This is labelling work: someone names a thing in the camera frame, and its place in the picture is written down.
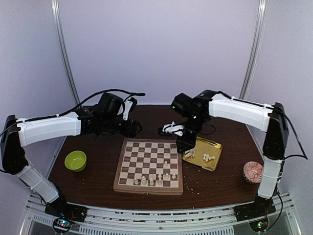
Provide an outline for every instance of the green bowl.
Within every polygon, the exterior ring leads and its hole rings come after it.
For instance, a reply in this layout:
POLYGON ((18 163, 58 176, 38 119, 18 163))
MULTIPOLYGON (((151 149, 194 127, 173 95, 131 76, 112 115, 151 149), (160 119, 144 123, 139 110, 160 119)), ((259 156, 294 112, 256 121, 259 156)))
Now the green bowl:
POLYGON ((64 163, 67 169, 74 172, 79 172, 85 169, 87 165, 87 157, 86 154, 82 151, 74 151, 67 155, 64 163))

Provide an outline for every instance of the red patterned bowl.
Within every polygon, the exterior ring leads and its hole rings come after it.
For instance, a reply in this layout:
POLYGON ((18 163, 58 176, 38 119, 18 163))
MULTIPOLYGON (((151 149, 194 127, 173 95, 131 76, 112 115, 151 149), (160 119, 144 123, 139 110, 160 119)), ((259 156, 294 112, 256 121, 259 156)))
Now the red patterned bowl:
POLYGON ((263 166, 257 162, 247 162, 244 166, 244 179, 249 184, 259 184, 262 179, 263 166))

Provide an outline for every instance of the metallic tray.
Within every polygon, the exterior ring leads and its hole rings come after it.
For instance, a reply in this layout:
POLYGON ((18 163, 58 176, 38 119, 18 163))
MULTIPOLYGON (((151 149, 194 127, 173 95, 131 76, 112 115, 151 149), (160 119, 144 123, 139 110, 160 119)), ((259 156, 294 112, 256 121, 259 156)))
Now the metallic tray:
POLYGON ((188 163, 198 165, 205 170, 214 171, 219 163, 220 156, 222 153, 222 145, 214 141, 210 141, 204 138, 197 137, 194 157, 185 157, 185 153, 182 154, 182 159, 188 163), (215 159, 208 162, 203 160, 203 155, 209 154, 215 156, 215 159))

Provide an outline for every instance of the dark brown table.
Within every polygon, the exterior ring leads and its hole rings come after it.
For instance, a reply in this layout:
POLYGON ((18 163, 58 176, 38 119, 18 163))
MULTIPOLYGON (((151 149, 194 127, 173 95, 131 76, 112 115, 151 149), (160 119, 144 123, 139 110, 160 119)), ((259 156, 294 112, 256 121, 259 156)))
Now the dark brown table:
MULTIPOLYGON (((141 139, 163 139, 157 129, 164 124, 183 119, 169 106, 137 106, 131 118, 144 127, 137 135, 141 139)), ((253 201, 258 185, 243 179, 243 167, 248 161, 262 163, 262 158, 245 125, 221 118, 211 121, 217 128, 210 136, 202 136, 223 145, 217 169, 200 169, 183 161, 184 193, 180 196, 145 195, 113 191, 113 182, 124 137, 95 135, 68 137, 55 162, 49 179, 58 185, 69 202, 89 206, 120 209, 171 210, 229 205, 253 201), (66 169, 68 153, 82 150, 87 155, 87 167, 79 173, 66 169)))

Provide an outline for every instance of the wooden chessboard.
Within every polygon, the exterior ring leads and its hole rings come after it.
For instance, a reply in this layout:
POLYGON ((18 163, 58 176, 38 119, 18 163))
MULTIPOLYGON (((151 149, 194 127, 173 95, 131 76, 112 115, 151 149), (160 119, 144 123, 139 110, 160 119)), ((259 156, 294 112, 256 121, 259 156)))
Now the wooden chessboard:
POLYGON ((181 195, 181 155, 174 140, 124 139, 113 185, 114 191, 181 195), (157 182, 161 174, 162 183, 157 182), (141 181, 146 177, 146 184, 141 181))

